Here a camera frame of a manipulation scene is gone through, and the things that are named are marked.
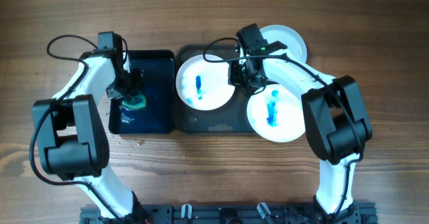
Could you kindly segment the white plate blue stain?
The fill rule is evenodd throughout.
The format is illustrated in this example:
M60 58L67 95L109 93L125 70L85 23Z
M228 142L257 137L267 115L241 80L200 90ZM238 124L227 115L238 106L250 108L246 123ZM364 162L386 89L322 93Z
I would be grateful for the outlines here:
M235 87L228 83L229 64L207 62L203 55L189 58L179 67L176 91L189 107L210 111L225 105L233 96Z
M261 137L272 142L290 142L305 132L301 101L279 84L249 98L247 118Z

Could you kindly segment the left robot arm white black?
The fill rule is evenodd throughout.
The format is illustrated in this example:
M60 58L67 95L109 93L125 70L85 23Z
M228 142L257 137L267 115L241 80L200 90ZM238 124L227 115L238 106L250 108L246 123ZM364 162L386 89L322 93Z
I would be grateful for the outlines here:
M85 52L68 84L32 107L29 160L53 186L79 186L98 206L103 223L150 223L151 217L109 166L109 141L97 105L103 93L135 96L134 76L118 48Z

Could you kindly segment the green yellow sponge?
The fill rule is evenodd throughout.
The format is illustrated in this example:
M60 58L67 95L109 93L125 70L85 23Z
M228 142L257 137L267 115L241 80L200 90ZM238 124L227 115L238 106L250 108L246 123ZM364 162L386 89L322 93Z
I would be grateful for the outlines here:
M130 109L130 110L140 110L146 107L147 100L145 95L138 94L136 96L133 96L130 98L130 100L123 100L122 104L123 107Z

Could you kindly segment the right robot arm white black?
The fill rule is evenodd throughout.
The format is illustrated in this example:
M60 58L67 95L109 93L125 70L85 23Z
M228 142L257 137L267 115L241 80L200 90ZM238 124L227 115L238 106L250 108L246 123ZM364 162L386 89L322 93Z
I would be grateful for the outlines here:
M301 99L306 138L320 159L316 201L331 223L344 219L353 204L355 164L363 159L365 143L373 133L355 79L323 74L290 50L277 55L267 46L228 63L232 85L264 87L271 81Z

